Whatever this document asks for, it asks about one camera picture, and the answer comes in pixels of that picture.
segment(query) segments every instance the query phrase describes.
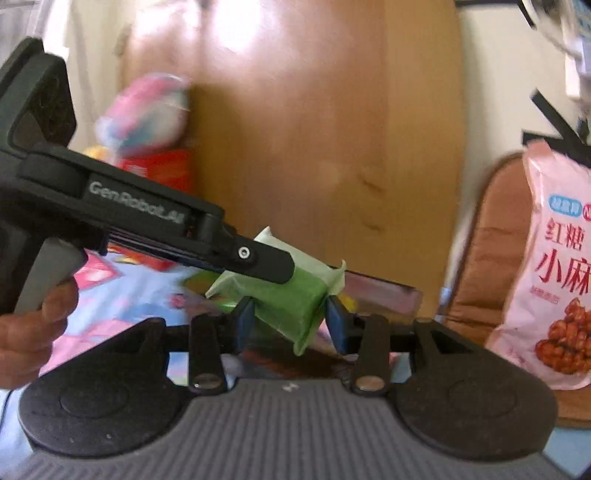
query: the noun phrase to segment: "white cable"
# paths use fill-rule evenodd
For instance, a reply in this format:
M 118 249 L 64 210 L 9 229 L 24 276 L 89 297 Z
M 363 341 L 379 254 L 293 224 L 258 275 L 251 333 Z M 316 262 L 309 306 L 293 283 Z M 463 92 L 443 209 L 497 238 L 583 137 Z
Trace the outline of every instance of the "white cable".
M 532 0 L 521 0 L 525 10 L 527 10 L 531 21 L 535 24 L 536 29 L 540 34 L 548 40 L 553 46 L 559 49 L 562 53 L 567 54 L 569 57 L 573 57 L 575 60 L 581 60 L 581 52 L 569 47 L 556 35 L 556 29 L 549 27 L 538 15 L 538 11 L 535 9 Z

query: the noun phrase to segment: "green plastic wrapper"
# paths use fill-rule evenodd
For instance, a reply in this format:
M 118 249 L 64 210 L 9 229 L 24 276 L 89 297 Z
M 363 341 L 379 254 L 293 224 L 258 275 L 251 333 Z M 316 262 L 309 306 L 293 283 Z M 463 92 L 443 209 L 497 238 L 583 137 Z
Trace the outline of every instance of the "green plastic wrapper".
M 324 302 L 328 295 L 337 295 L 345 287 L 345 262 L 338 269 L 330 268 L 304 252 L 275 238 L 269 227 L 255 240 L 289 252 L 295 263 L 290 281 L 278 285 L 258 278 L 225 271 L 206 293 L 210 298 L 221 294 L 235 302 L 253 297 L 255 314 L 294 344 L 294 353 L 306 350 L 324 319 Z

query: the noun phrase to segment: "black circular cover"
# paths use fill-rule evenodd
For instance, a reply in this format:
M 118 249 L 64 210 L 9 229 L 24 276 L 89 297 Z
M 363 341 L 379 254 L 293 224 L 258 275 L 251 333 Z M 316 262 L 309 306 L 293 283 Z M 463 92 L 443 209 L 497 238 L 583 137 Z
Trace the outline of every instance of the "black circular cover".
M 29 439 L 59 455 L 101 457 L 135 449 L 173 424 L 178 387 L 144 373 L 122 355 L 59 367 L 22 394 L 19 417 Z
M 470 460 L 543 450 L 557 414 L 539 379 L 492 354 L 442 355 L 397 385 L 390 400 L 421 440 Z

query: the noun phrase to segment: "blue label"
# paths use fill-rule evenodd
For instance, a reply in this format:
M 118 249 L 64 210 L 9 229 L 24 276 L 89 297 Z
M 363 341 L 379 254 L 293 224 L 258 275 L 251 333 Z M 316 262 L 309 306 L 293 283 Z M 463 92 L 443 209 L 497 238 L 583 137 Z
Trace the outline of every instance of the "blue label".
M 557 213 L 562 213 L 563 215 L 568 215 L 571 217 L 578 217 L 583 212 L 583 206 L 581 202 L 574 199 L 569 199 L 568 197 L 563 197 L 562 195 L 552 195 L 548 199 L 548 203 L 550 204 L 550 208 Z

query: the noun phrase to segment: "silver screw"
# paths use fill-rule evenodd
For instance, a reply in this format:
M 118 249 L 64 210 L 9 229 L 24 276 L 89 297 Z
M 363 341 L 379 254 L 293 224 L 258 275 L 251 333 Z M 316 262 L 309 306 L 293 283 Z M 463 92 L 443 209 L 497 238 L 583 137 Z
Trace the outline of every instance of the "silver screw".
M 243 260 L 246 260 L 251 256 L 251 250 L 248 247 L 240 247 L 238 249 L 238 256 Z
M 366 375 L 359 377 L 355 381 L 355 386 L 364 392 L 377 392 L 385 387 L 384 380 L 375 375 Z
M 222 379 L 214 374 L 200 374 L 193 378 L 193 386 L 204 390 L 213 390 L 222 385 Z

